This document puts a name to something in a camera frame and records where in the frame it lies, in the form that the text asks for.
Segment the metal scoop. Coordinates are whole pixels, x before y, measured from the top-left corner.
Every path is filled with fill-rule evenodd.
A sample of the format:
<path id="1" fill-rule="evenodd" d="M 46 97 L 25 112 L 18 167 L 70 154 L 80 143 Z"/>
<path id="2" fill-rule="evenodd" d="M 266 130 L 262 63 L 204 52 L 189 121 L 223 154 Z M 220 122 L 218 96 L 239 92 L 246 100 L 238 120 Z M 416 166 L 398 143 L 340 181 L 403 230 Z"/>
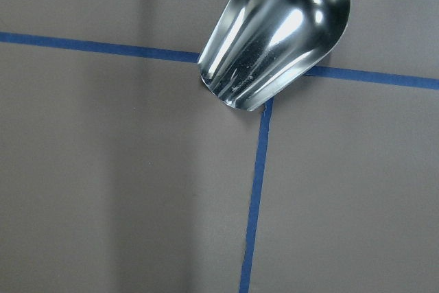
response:
<path id="1" fill-rule="evenodd" d="M 204 85 L 253 111 L 326 57 L 348 26 L 351 0 L 228 0 L 200 57 Z"/>

